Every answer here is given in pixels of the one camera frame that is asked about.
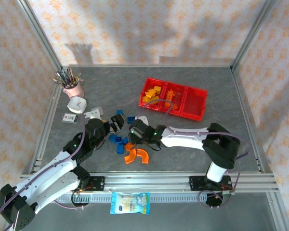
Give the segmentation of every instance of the snack bag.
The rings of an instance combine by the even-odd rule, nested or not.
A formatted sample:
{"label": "snack bag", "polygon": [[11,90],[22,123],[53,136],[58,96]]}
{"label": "snack bag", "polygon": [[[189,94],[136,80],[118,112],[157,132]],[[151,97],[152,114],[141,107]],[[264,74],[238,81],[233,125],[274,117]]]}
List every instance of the snack bag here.
{"label": "snack bag", "polygon": [[112,193],[110,214],[150,214],[150,193]]}

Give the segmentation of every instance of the red tray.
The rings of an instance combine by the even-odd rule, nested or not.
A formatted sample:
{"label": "red tray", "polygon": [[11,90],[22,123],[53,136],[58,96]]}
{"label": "red tray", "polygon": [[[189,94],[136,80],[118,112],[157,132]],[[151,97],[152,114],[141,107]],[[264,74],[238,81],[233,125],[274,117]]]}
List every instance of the red tray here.
{"label": "red tray", "polygon": [[[175,110],[172,109],[170,114],[193,119],[196,121],[202,120],[204,111],[206,109],[206,100],[208,96],[207,90],[197,89],[186,85],[148,77],[140,94],[139,106],[143,107],[146,105],[146,103],[142,102],[142,99],[145,96],[145,92],[154,88],[154,86],[162,87],[158,96],[163,100],[166,99],[167,92],[169,90],[176,92],[172,102],[178,105],[178,108]],[[165,107],[164,103],[165,102],[149,104],[147,108],[165,113],[167,112],[168,107]]]}

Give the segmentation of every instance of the small card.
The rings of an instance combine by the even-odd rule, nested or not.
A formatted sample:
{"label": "small card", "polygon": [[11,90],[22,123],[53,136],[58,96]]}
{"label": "small card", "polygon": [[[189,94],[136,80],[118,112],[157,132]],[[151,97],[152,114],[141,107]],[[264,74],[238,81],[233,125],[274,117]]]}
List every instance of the small card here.
{"label": "small card", "polygon": [[75,114],[68,114],[68,113],[65,113],[64,116],[63,116],[63,119],[62,119],[62,122],[66,122],[66,123],[77,123],[78,121],[78,115],[75,115]]}

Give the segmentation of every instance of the orange arc piece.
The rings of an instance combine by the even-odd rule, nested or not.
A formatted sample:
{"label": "orange arc piece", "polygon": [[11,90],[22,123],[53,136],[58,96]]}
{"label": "orange arc piece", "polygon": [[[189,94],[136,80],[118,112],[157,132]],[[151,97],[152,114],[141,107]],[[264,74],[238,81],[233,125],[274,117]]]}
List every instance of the orange arc piece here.
{"label": "orange arc piece", "polygon": [[133,162],[135,158],[136,158],[136,149],[131,149],[130,154],[128,156],[124,157],[125,163],[128,165],[131,162]]}
{"label": "orange arc piece", "polygon": [[135,146],[135,144],[127,143],[124,147],[127,151],[129,151],[134,146]]}
{"label": "orange arc piece", "polygon": [[136,155],[142,158],[141,160],[142,163],[149,164],[149,154],[146,150],[138,148]]}

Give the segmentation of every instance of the pen holder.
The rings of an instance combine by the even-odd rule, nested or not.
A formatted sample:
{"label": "pen holder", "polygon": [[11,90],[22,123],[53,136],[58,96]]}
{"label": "pen holder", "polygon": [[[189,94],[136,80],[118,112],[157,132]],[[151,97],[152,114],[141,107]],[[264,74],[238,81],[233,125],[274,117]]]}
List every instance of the pen holder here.
{"label": "pen holder", "polygon": [[84,92],[83,89],[80,85],[80,83],[78,83],[74,88],[72,89],[63,89],[63,92],[65,94],[67,94],[69,96],[70,99],[72,99],[74,96],[78,96],[78,97],[83,97],[84,96]]}

